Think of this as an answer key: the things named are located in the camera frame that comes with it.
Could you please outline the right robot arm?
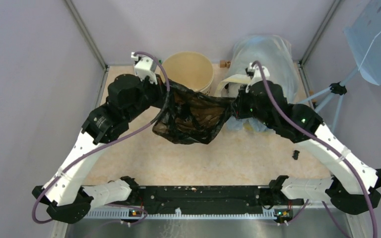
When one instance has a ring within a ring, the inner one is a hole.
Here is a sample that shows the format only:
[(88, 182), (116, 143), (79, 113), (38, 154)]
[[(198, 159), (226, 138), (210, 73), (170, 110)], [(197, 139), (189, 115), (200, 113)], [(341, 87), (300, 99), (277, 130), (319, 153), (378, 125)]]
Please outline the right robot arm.
[(279, 176), (272, 180), (269, 187), (275, 203), (285, 204), (289, 199), (324, 201), (351, 215), (378, 206), (381, 169), (373, 169), (355, 156), (312, 108), (288, 103), (280, 85), (268, 81), (239, 86), (232, 108), (235, 117), (260, 121), (308, 151), (330, 171), (326, 178)]

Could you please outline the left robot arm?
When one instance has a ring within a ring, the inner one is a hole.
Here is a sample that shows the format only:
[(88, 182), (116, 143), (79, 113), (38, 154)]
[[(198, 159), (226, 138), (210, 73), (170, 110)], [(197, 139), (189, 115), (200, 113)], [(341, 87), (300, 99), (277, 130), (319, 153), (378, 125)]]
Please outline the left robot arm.
[(113, 202), (135, 204), (139, 191), (134, 179), (122, 177), (101, 185), (84, 185), (84, 180), (106, 149), (134, 136), (129, 124), (150, 107), (164, 111), (172, 85), (159, 75), (122, 74), (108, 85), (104, 104), (90, 112), (77, 140), (53, 178), (32, 190), (35, 203), (46, 205), (49, 221), (74, 224), (90, 210)]

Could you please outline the black trash bag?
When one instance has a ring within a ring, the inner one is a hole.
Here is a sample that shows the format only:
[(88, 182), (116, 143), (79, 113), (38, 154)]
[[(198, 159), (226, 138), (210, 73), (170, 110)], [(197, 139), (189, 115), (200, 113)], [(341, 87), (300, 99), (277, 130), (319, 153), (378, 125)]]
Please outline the black trash bag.
[(152, 132), (174, 144), (209, 144), (232, 116), (235, 98), (208, 96), (174, 81)]

